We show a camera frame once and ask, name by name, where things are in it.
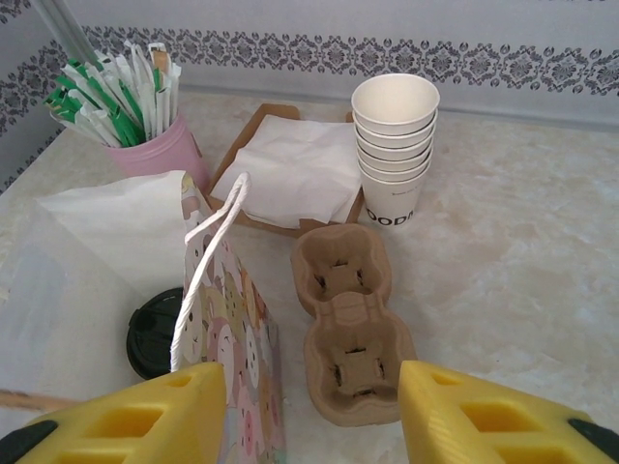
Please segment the paper bag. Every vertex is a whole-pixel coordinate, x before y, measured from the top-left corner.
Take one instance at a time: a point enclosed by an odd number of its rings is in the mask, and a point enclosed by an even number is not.
[[[211,214],[180,171],[38,200],[0,268],[0,389],[87,400],[140,382],[125,348],[131,316],[156,294],[183,286],[184,276],[191,281],[204,248],[187,247],[185,236]],[[201,287],[196,306],[204,306],[205,317],[188,325],[199,349],[184,337],[182,351],[183,363],[224,363],[226,380],[232,379],[221,462],[282,461],[277,329],[226,241],[209,273],[213,285]],[[220,356],[219,344],[208,339],[221,334],[232,350]],[[238,367],[238,377],[230,366]],[[275,411],[270,420],[267,405]],[[35,416],[0,409],[0,436]],[[241,430],[247,418],[253,448]]]

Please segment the wall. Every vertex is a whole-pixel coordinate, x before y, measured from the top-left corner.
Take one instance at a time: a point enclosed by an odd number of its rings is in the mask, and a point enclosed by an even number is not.
[[[160,40],[183,82],[348,99],[412,72],[442,106],[619,126],[619,5],[605,0],[68,0],[95,46]]]
[[[28,0],[0,4],[0,193],[60,132],[42,101],[66,62]]]

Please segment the wooden stick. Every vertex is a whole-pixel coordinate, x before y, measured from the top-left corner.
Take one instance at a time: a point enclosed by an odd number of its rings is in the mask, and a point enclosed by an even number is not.
[[[21,409],[49,413],[59,409],[69,408],[80,401],[44,396],[41,394],[29,394],[23,391],[0,390],[0,408]]]

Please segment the pink container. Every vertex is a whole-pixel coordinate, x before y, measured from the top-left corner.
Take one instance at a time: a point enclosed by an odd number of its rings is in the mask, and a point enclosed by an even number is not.
[[[197,187],[206,192],[210,176],[187,122],[179,114],[162,135],[129,148],[105,147],[129,177],[187,171]]]

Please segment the cartoon print paper bag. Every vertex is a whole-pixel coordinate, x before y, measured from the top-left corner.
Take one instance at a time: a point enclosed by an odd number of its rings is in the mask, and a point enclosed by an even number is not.
[[[214,219],[214,213],[189,176],[183,181],[182,203],[188,233],[194,233],[186,240],[186,300],[205,252],[210,244],[215,248],[199,281],[196,278],[194,301],[185,304],[187,318],[181,320],[183,310],[179,314],[177,367],[201,362],[223,365],[227,411],[220,463],[282,463],[285,455],[278,329],[227,240],[216,238],[218,231],[224,232],[226,222],[215,221],[197,232],[200,224],[204,227],[205,221]],[[229,215],[231,223],[234,214]],[[174,355],[173,343],[172,370]]]

